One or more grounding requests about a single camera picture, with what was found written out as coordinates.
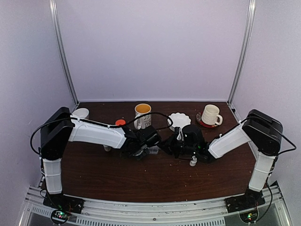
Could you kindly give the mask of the clear plastic pill organizer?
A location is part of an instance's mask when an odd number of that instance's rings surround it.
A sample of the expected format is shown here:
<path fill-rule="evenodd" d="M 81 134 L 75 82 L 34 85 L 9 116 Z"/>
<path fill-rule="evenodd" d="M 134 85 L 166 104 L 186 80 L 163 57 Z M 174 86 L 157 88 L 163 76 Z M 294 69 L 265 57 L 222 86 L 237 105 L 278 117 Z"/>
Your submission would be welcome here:
<path fill-rule="evenodd" d="M 159 153 L 158 146 L 152 146 L 147 148 L 147 154 L 157 155 Z"/>

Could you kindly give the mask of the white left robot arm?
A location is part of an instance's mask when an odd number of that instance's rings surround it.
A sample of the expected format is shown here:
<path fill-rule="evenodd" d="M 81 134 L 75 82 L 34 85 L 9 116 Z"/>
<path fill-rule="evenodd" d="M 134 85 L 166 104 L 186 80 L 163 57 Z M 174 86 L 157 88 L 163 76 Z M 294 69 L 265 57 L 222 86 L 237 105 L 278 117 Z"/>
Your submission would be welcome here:
<path fill-rule="evenodd" d="M 61 160 L 69 142 L 83 142 L 120 149 L 125 157 L 142 157 L 147 148 L 161 141 L 152 126 L 144 129 L 130 129 L 122 125 L 109 125 L 80 118 L 71 114 L 69 108 L 59 108 L 40 129 L 40 156 L 46 179 L 49 201 L 57 209 L 67 206 L 62 195 Z"/>

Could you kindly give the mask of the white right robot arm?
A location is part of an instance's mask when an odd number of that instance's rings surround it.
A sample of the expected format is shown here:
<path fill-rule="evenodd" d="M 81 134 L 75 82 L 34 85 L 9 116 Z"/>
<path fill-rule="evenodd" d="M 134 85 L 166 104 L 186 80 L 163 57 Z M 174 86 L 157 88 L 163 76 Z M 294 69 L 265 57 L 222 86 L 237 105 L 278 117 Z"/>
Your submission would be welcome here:
<path fill-rule="evenodd" d="M 191 155 L 203 163 L 212 163 L 225 154 L 247 145 L 254 154 L 256 163 L 248 185 L 248 192 L 241 197 L 241 204 L 250 208 L 259 200 L 259 192 L 272 173 L 272 167 L 281 148 L 283 125 L 280 121 L 252 109 L 236 126 L 206 142 L 197 125 L 175 129 L 172 136 L 162 141 L 159 148 L 178 158 Z"/>

